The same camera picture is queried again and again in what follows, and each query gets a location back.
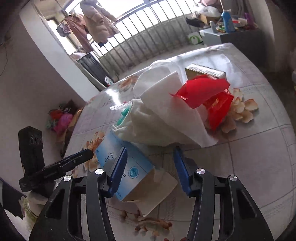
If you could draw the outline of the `blue white tissue box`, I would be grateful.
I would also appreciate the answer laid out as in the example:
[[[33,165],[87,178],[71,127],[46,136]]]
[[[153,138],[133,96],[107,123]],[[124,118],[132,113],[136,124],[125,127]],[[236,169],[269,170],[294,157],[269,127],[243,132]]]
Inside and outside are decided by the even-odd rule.
[[[122,148],[127,150],[127,163],[116,192],[122,202],[136,204],[143,216],[148,216],[177,186],[177,180],[163,168],[158,168],[130,142],[108,132],[95,155],[101,168],[116,159]]]

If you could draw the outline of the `green plastic bag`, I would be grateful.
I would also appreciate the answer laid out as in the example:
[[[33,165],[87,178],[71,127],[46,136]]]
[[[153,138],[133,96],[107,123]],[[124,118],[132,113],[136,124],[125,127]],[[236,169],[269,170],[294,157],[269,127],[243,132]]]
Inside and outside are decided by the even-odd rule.
[[[127,108],[125,108],[125,109],[121,112],[121,116],[120,116],[120,118],[118,119],[117,124],[116,124],[117,126],[120,125],[120,124],[124,121],[124,119],[125,119],[125,117],[127,116],[127,114],[128,114],[129,111],[130,111],[130,106],[127,107]]]

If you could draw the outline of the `red plastic bag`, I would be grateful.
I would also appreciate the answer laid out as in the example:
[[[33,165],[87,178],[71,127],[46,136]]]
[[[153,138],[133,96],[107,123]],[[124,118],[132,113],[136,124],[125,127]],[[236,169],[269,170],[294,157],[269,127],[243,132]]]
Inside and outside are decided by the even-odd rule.
[[[225,78],[200,75],[186,81],[172,96],[182,99],[192,109],[203,105],[207,110],[210,129],[215,131],[229,112],[234,99],[228,90],[229,86]]]

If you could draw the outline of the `white paper towel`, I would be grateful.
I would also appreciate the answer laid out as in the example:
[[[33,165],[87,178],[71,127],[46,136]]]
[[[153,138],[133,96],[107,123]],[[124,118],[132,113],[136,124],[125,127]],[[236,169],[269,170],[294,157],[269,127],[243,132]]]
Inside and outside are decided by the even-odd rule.
[[[169,60],[152,63],[138,77],[133,92],[173,130],[185,135],[200,147],[210,147],[218,139],[210,135],[205,126],[208,114],[201,105],[190,108],[182,99],[172,96],[183,86],[180,67]]]

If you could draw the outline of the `floral table cloth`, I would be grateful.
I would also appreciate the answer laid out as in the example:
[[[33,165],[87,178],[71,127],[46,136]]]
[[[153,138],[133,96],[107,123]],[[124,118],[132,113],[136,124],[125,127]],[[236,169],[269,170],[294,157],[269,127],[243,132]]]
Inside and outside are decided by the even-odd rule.
[[[217,132],[219,142],[212,147],[182,146],[186,157],[212,175],[236,175],[246,187],[269,225],[274,240],[288,227],[295,216],[295,133],[288,114],[270,83],[259,69],[233,44],[197,49],[169,58],[186,77],[185,67],[192,63],[224,71],[231,87],[239,88],[245,100],[254,99],[258,110],[249,123],[238,123],[227,135]],[[68,145],[66,156],[86,148],[97,132],[108,132],[119,117],[120,110],[111,110],[135,97],[136,79],[148,67],[112,85],[93,97],[83,109]],[[173,162],[173,146],[153,147],[136,144],[151,162],[164,168],[178,180]],[[116,240],[182,240],[189,229],[194,198],[188,198],[180,183],[148,217],[170,222],[170,230],[135,231],[138,225],[133,214],[135,203],[107,199],[107,210]]]

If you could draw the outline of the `black plastic crate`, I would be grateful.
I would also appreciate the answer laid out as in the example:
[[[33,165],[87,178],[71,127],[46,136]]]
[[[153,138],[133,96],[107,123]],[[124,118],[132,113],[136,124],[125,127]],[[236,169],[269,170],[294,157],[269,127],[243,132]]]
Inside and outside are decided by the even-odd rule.
[[[114,81],[109,73],[91,53],[79,58],[77,62],[105,87],[109,87],[114,84]]]

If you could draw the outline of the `pink hanging garment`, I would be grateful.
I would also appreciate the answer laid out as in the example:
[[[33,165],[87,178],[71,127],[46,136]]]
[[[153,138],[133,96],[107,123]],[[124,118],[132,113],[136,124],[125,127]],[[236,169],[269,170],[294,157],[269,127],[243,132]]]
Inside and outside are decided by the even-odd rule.
[[[89,34],[84,16],[81,14],[70,14],[65,18],[66,23],[70,27],[72,33],[75,35],[81,46],[86,53],[93,51],[93,48],[89,44],[87,35]]]

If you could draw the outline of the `beige hanging jacket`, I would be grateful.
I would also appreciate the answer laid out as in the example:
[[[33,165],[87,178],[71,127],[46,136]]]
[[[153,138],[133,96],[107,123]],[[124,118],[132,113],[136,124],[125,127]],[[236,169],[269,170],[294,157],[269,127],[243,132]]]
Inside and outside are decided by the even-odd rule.
[[[80,8],[90,35],[100,46],[119,33],[114,25],[116,17],[99,6],[97,1],[81,1]]]

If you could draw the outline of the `grey cabinet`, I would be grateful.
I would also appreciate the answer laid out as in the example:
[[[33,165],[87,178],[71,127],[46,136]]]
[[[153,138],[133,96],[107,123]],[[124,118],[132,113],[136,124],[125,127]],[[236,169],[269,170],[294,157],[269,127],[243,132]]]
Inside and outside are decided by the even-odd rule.
[[[233,33],[214,33],[211,28],[208,28],[201,30],[200,35],[206,46],[231,43],[255,65],[262,63],[265,47],[263,34],[259,29]]]

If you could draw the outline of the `white green paper bag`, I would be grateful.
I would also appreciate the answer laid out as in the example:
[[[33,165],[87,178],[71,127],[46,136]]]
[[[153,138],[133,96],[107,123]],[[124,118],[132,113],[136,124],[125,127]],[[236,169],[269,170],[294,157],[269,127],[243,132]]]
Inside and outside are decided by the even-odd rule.
[[[193,32],[188,35],[189,43],[192,45],[198,45],[203,43],[203,39],[199,32]]]

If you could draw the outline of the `metal balcony railing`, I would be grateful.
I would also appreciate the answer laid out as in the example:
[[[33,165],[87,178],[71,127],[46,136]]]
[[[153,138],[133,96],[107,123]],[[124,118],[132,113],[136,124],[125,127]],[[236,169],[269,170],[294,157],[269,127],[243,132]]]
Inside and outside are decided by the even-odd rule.
[[[196,32],[186,20],[191,18],[195,1],[148,1],[120,16],[119,33],[100,46],[93,39],[93,54],[109,72],[121,74],[165,52],[189,45]]]

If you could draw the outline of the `blue detergent bottle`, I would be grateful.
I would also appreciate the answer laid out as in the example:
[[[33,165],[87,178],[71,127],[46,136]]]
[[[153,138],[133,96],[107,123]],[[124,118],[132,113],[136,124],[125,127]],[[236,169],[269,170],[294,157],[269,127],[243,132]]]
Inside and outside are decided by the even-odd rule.
[[[228,11],[223,11],[221,14],[221,17],[224,22],[224,28],[227,33],[234,33],[235,32],[235,27],[234,23],[232,21],[231,15],[229,14]]]

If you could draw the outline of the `purple cup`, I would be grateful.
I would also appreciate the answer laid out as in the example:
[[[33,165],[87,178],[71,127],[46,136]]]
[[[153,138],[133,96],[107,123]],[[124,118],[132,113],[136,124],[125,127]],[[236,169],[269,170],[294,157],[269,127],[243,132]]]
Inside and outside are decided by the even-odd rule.
[[[253,20],[252,20],[250,14],[247,13],[247,12],[245,12],[245,13],[244,13],[244,16],[245,16],[245,18],[246,18],[246,20],[247,20],[247,24],[248,24],[249,26],[253,26]]]

